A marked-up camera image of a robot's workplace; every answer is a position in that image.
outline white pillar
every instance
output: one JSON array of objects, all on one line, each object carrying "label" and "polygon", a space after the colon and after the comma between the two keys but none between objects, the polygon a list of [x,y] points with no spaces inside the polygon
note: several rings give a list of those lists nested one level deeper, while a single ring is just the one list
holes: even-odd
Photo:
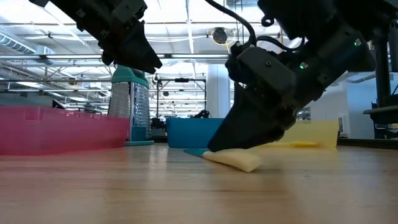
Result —
[{"label": "white pillar", "polygon": [[225,65],[209,65],[207,110],[212,118],[225,118],[230,108],[229,76]]}]

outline wooden table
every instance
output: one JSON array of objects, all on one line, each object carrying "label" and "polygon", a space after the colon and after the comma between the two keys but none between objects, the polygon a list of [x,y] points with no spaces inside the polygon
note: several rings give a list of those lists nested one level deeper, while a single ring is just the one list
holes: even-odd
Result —
[{"label": "wooden table", "polygon": [[166,145],[0,156],[0,223],[398,223],[398,151],[273,149],[254,173]]}]

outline pink plastic bin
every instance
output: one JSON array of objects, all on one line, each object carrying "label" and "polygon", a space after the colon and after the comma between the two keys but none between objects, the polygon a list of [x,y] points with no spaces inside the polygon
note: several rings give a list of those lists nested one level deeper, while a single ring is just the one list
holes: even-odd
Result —
[{"label": "pink plastic bin", "polygon": [[128,119],[38,106],[0,106],[0,155],[122,147],[128,129]]}]

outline cable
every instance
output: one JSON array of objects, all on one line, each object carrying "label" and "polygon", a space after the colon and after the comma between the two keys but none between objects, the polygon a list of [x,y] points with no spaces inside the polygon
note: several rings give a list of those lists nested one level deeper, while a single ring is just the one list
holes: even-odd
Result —
[{"label": "cable", "polygon": [[262,36],[257,37],[256,42],[258,42],[258,41],[270,42],[272,44],[275,44],[276,46],[278,46],[282,50],[286,50],[288,52],[294,52],[296,50],[300,50],[304,46],[304,43],[305,43],[305,39],[303,37],[303,39],[301,40],[300,45],[298,47],[295,47],[295,48],[291,49],[291,48],[286,47],[283,44],[281,44],[277,39],[275,39],[273,37],[266,36],[266,35],[262,35]]},{"label": "cable", "polygon": [[270,27],[270,26],[274,25],[274,23],[275,23],[275,19],[268,19],[267,16],[264,16],[264,17],[261,19],[261,25],[262,25],[263,27]]},{"label": "cable", "polygon": [[231,54],[231,51],[229,50],[228,43],[225,43],[225,47],[226,47],[226,50],[228,51],[228,54]]},{"label": "cable", "polygon": [[243,19],[242,17],[240,17],[238,14],[236,14],[235,12],[225,8],[224,6],[218,4],[217,2],[215,2],[214,0],[205,0],[208,4],[210,4],[211,6],[213,6],[214,8],[218,9],[219,11],[231,16],[232,18],[238,20],[240,23],[242,23],[249,31],[250,33],[250,37],[248,42],[252,45],[256,45],[256,33],[253,29],[253,27],[250,25],[250,23]]}]

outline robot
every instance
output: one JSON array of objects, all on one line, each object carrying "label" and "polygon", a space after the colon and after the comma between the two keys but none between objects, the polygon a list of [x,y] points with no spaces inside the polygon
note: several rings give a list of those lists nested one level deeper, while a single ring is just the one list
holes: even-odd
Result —
[{"label": "robot", "polygon": [[[49,2],[30,1],[43,7]],[[225,64],[230,78],[245,87],[235,85],[234,105],[208,143],[213,152],[277,141],[295,124],[298,111],[319,99],[345,71],[374,70],[368,42],[385,40],[398,16],[398,1],[393,0],[258,0],[264,27],[277,21],[289,39],[302,38],[299,47],[290,49],[272,37],[256,36],[246,20],[214,0],[204,1],[250,33],[246,43],[231,47]],[[162,66],[139,20],[147,9],[143,0],[51,2],[99,41],[104,63],[149,73]],[[259,41],[285,51],[256,47]]]}]

